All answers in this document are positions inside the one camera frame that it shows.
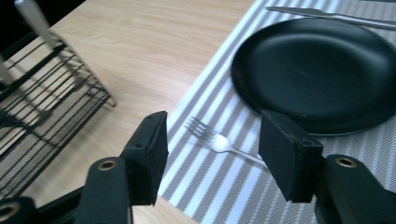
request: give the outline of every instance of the fork handle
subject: fork handle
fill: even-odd
[[[259,165],[261,165],[261,166],[263,166],[263,167],[265,167],[265,168],[268,169],[268,167],[267,167],[267,165],[265,164],[265,162],[264,162],[263,160],[260,160],[260,159],[257,158],[257,157],[254,157],[254,156],[252,156],[252,155],[250,155],[250,154],[248,154],[248,153],[246,153],[246,152],[237,150],[237,149],[235,149],[235,148],[231,148],[230,151],[231,151],[231,152],[234,152],[234,153],[236,153],[236,154],[238,154],[238,155],[240,155],[240,156],[243,156],[243,157],[245,157],[245,158],[248,159],[248,160],[254,161],[254,162],[258,163]]]

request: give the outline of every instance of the black plate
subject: black plate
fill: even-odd
[[[282,113],[317,135],[360,132],[396,111],[394,47],[340,21],[299,19],[260,30],[236,52],[232,79],[258,113]]]

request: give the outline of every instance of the black plastic part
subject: black plastic part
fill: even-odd
[[[346,22],[304,18],[265,27],[236,52],[232,79],[253,110],[284,114],[313,134],[361,132],[396,112],[395,48]]]
[[[27,197],[5,199],[0,202],[0,223],[39,223],[35,203]]]
[[[123,158],[95,162],[76,211],[77,224],[131,223],[126,165]]]
[[[262,111],[259,154],[287,201],[309,203],[315,189],[314,168],[323,145],[291,119]]]
[[[145,117],[121,157],[127,162],[132,205],[155,204],[168,157],[166,112]]]
[[[343,223],[396,223],[396,201],[354,158],[327,157],[323,178]]]
[[[40,223],[73,223],[83,187],[39,207]]]

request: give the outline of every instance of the dish rack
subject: dish rack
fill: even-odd
[[[0,200],[21,195],[99,108],[117,104],[60,36],[45,35],[0,57]]]

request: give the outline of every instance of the fork tines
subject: fork tines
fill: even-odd
[[[212,129],[198,120],[196,117],[189,118],[189,121],[187,121],[187,125],[185,125],[185,127],[190,133],[202,140],[209,139],[213,134]]]

